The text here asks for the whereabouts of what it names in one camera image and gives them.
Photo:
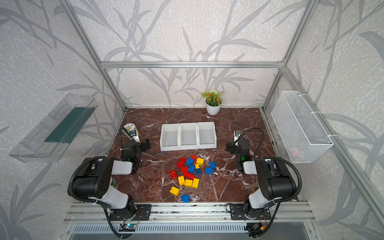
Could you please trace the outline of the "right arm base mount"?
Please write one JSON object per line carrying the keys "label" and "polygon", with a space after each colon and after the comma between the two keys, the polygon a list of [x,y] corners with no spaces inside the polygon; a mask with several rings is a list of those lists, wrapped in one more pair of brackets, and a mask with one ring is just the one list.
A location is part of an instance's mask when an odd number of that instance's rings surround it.
{"label": "right arm base mount", "polygon": [[226,210],[231,215],[231,220],[240,221],[240,220],[270,220],[271,212],[269,209],[259,208],[254,209],[248,203],[234,204],[229,203],[226,205]]}

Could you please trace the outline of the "white bin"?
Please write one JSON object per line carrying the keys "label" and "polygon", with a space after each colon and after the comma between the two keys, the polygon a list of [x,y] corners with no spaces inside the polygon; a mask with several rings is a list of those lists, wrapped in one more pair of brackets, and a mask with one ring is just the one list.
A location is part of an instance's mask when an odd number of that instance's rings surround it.
{"label": "white bin", "polygon": [[199,130],[198,149],[215,149],[217,147],[217,136],[214,122],[197,123]]}
{"label": "white bin", "polygon": [[179,147],[179,124],[163,124],[160,137],[162,152],[178,151]]}
{"label": "white bin", "polygon": [[197,123],[181,123],[181,150],[195,150],[197,143]]}

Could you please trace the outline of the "long red lego brick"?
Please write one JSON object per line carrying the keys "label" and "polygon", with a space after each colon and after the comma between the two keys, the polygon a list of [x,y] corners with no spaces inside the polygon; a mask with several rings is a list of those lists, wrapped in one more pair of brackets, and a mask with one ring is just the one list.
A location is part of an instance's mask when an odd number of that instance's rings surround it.
{"label": "long red lego brick", "polygon": [[184,166],[184,164],[186,163],[186,161],[187,160],[184,157],[181,157],[180,160],[178,161],[178,163],[176,164],[176,167],[181,169]]}

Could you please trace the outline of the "left white bin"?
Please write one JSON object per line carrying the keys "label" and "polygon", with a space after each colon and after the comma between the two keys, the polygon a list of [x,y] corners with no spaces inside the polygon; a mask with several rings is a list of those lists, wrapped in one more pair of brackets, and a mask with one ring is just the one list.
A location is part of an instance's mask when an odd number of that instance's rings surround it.
{"label": "left white bin", "polygon": [[178,151],[179,147],[179,124],[163,124],[160,137],[162,152]]}

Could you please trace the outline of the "green label tin can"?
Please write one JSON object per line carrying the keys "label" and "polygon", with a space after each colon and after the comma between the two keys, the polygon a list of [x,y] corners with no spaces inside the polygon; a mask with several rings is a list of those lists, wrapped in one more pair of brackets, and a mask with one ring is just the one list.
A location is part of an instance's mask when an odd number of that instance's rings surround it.
{"label": "green label tin can", "polygon": [[139,132],[136,128],[136,125],[133,123],[128,123],[123,126],[123,132],[130,138],[137,140],[139,138]]}

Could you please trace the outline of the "right white bin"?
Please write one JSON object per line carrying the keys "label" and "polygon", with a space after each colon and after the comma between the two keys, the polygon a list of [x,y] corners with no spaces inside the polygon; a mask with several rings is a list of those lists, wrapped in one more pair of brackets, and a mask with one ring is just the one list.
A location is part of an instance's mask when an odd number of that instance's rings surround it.
{"label": "right white bin", "polygon": [[197,123],[199,130],[198,149],[215,149],[217,147],[217,136],[214,122]]}

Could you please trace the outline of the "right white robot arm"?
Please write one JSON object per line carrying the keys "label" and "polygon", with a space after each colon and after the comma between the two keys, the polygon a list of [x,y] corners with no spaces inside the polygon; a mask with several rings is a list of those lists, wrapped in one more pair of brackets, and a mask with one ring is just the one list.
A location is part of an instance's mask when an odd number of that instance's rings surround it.
{"label": "right white robot arm", "polygon": [[256,175],[258,178],[258,189],[244,202],[246,214],[293,200],[300,193],[302,177],[289,161],[276,156],[258,158],[251,155],[248,140],[229,142],[226,144],[226,151],[237,157],[236,164],[241,173]]}

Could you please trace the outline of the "blue lego brick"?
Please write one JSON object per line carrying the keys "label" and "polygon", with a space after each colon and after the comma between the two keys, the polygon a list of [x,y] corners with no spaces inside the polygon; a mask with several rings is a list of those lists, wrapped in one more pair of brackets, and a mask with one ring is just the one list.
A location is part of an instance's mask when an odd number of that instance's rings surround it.
{"label": "blue lego brick", "polygon": [[186,162],[187,166],[190,167],[192,164],[194,164],[195,160],[192,158],[189,158]]}

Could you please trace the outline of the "clear plastic wall shelf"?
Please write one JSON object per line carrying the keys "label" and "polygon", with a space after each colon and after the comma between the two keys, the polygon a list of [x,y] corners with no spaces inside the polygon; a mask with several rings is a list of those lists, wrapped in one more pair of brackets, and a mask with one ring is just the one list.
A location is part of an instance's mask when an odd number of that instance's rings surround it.
{"label": "clear plastic wall shelf", "polygon": [[97,107],[94,97],[67,94],[9,155],[24,163],[56,163]]}

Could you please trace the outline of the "potted plant white pot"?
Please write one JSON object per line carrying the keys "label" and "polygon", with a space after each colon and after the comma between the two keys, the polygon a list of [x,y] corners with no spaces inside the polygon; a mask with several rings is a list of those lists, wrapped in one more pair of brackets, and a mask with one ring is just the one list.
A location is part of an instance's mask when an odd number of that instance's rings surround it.
{"label": "potted plant white pot", "polygon": [[209,115],[215,116],[219,113],[223,102],[223,93],[224,91],[218,91],[216,89],[201,92],[201,96],[205,100],[206,109]]}

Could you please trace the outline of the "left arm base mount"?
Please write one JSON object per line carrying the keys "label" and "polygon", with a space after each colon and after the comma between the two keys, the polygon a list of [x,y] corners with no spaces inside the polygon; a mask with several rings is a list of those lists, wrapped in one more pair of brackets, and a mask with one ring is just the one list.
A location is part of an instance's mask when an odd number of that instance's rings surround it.
{"label": "left arm base mount", "polygon": [[148,221],[151,214],[151,204],[137,204],[125,209],[112,209],[109,213],[111,221]]}

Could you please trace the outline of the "yellow lego pair brick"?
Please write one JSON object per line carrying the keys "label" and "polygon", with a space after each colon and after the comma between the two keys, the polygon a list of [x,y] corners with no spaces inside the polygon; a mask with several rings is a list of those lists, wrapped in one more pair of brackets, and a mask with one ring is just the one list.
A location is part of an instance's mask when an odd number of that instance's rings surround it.
{"label": "yellow lego pair brick", "polygon": [[193,180],[186,179],[184,186],[187,188],[194,188],[197,189],[199,187],[200,180],[197,178],[194,178]]}

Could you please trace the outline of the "yellow lego tall brick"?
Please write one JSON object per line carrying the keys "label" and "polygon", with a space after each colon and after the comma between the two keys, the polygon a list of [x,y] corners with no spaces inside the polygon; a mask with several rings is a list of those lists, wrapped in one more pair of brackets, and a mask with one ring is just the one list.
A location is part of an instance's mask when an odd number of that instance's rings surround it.
{"label": "yellow lego tall brick", "polygon": [[185,178],[184,178],[184,176],[179,176],[178,177],[178,182],[179,182],[179,186],[184,186],[185,185]]}

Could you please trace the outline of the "middle white bin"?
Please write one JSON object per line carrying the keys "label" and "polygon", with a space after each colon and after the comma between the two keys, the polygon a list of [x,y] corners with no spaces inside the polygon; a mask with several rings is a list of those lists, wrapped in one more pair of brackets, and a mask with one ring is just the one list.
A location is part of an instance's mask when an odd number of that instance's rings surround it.
{"label": "middle white bin", "polygon": [[195,150],[197,143],[197,123],[181,123],[181,150]]}

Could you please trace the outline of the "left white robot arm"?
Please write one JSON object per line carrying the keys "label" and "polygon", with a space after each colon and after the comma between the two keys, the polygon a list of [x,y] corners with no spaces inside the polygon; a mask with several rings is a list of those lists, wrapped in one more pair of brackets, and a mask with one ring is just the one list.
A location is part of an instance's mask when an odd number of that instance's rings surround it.
{"label": "left white robot arm", "polygon": [[105,210],[127,211],[134,214],[133,197],[112,187],[112,176],[135,174],[141,166],[141,154],[151,149],[144,143],[128,141],[121,158],[98,156],[86,158],[75,170],[68,185],[68,195],[81,202],[96,203]]}

